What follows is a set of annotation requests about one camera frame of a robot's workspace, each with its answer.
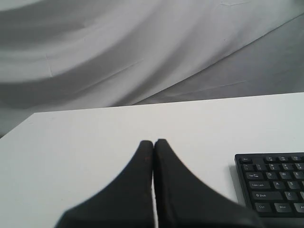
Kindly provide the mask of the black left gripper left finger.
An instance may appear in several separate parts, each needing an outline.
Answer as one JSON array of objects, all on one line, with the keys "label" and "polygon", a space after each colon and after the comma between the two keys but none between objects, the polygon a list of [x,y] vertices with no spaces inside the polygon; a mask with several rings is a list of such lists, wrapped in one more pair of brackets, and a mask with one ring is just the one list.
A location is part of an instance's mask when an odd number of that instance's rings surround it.
[{"label": "black left gripper left finger", "polygon": [[153,228],[153,143],[141,141],[135,154],[103,190],[67,210],[57,228]]}]

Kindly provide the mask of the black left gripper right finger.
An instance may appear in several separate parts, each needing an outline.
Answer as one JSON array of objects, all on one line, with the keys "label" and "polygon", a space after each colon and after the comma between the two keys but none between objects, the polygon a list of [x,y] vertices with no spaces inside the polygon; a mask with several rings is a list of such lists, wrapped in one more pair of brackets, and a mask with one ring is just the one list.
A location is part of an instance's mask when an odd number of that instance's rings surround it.
[{"label": "black left gripper right finger", "polygon": [[154,192],[161,228],[262,228],[258,215],[198,179],[165,139],[154,146]]}]

